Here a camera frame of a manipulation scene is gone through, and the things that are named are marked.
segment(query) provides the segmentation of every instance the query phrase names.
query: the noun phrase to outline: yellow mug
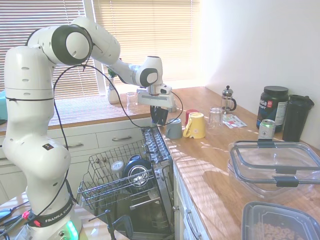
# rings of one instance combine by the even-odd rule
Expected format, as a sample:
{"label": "yellow mug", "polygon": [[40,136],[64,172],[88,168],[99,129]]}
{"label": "yellow mug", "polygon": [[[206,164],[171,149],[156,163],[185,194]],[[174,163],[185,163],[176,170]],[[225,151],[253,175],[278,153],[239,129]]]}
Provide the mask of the yellow mug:
{"label": "yellow mug", "polygon": [[205,116],[201,112],[189,114],[188,124],[183,131],[185,138],[202,139],[206,136]]}

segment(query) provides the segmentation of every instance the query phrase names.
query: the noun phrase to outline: cereal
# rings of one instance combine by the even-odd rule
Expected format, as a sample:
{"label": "cereal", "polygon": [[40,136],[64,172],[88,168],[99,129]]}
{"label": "cereal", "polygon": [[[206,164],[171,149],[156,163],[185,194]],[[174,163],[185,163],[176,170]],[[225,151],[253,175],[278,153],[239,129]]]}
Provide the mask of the cereal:
{"label": "cereal", "polygon": [[262,224],[259,222],[255,224],[253,231],[255,240],[306,240],[287,227],[282,228],[280,226],[273,226],[267,223]]}

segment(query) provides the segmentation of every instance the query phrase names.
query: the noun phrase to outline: french press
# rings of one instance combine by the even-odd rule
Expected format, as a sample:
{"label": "french press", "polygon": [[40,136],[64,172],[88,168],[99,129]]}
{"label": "french press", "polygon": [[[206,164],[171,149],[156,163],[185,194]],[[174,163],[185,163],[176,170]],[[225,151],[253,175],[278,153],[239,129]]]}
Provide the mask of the french press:
{"label": "french press", "polygon": [[229,114],[230,112],[234,111],[237,107],[236,100],[232,98],[233,93],[234,91],[232,91],[229,85],[226,86],[226,88],[222,91],[221,108],[223,109],[223,113],[225,114]]}

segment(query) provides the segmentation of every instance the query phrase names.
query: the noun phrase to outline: green light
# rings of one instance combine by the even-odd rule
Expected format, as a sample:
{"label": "green light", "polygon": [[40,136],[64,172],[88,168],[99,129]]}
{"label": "green light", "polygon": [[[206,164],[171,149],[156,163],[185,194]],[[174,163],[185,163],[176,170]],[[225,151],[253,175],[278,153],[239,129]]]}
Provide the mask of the green light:
{"label": "green light", "polygon": [[73,224],[72,221],[68,221],[67,224],[66,224],[68,230],[69,230],[69,233],[70,233],[70,236],[72,237],[71,240],[78,240],[78,232],[75,228],[75,225]]}

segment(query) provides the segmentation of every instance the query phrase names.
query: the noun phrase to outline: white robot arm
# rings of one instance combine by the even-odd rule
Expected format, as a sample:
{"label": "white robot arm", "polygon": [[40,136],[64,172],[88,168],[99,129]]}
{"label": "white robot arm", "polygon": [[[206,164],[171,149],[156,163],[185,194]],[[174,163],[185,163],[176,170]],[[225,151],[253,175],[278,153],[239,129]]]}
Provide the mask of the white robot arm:
{"label": "white robot arm", "polygon": [[119,55],[118,41],[85,17],[71,25],[39,29],[26,46],[13,47],[6,53],[8,122],[2,148],[23,171],[31,215],[36,216],[29,216],[29,224],[16,240],[77,240],[82,227],[63,185],[70,153],[47,135],[54,115],[52,74],[57,65],[78,65],[91,56],[114,70],[124,83],[146,88],[138,92],[140,103],[167,108],[175,105],[171,87],[163,84],[159,57],[149,56],[142,65],[133,65],[122,62]]}
{"label": "white robot arm", "polygon": [[123,62],[119,59],[121,48],[117,39],[89,18],[78,17],[71,25],[42,28],[32,34],[27,45],[32,47],[39,43],[56,65],[77,65],[92,57],[117,73],[123,83],[146,88],[138,92],[140,103],[175,106],[172,88],[163,83],[161,58],[147,56],[142,65]]}

